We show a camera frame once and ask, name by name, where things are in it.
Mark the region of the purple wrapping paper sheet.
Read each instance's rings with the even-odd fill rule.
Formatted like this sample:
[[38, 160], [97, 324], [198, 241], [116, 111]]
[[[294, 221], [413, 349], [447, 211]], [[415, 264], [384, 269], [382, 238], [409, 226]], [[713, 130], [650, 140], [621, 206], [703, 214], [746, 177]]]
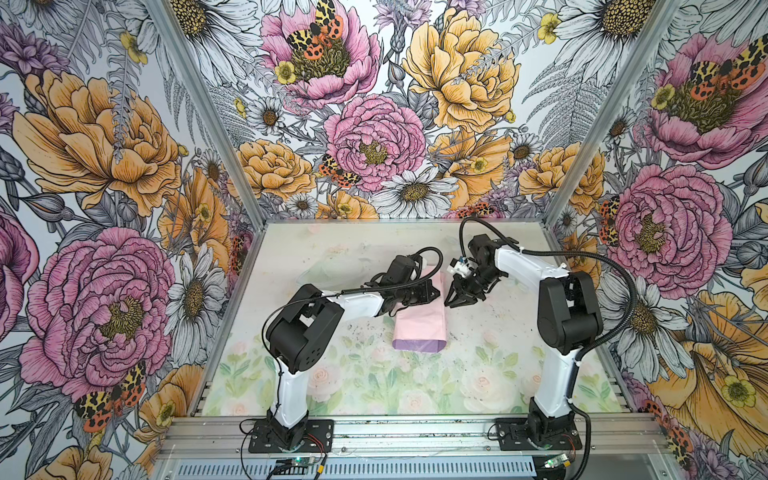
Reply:
[[439, 291], [436, 300], [408, 307], [395, 315], [392, 338], [395, 350], [435, 354], [446, 347], [447, 320], [442, 272], [432, 278], [432, 284]]

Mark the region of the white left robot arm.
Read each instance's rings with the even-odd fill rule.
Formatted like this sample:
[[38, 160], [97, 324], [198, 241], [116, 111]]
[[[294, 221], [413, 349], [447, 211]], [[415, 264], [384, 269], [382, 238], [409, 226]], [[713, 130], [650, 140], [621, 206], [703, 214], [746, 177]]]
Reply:
[[308, 372], [342, 321], [392, 316], [435, 302], [440, 292], [433, 278], [443, 260], [438, 248], [428, 246], [396, 256], [386, 271], [360, 287], [332, 292], [304, 284], [270, 314], [262, 327], [262, 343], [277, 368], [275, 396], [267, 413], [272, 428], [285, 434], [306, 428]]

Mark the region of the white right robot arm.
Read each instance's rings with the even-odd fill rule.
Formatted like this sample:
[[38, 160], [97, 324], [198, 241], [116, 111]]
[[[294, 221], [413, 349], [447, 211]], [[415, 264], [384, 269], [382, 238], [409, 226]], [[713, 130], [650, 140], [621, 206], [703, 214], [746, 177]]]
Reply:
[[554, 252], [539, 252], [493, 240], [482, 234], [469, 242], [470, 254], [451, 260], [452, 277], [445, 305], [449, 308], [484, 301], [495, 285], [513, 277], [537, 294], [536, 326], [549, 351], [541, 383], [524, 423], [527, 438], [537, 445], [575, 430], [572, 396], [585, 349], [603, 331], [591, 277], [565, 264], [546, 262]]

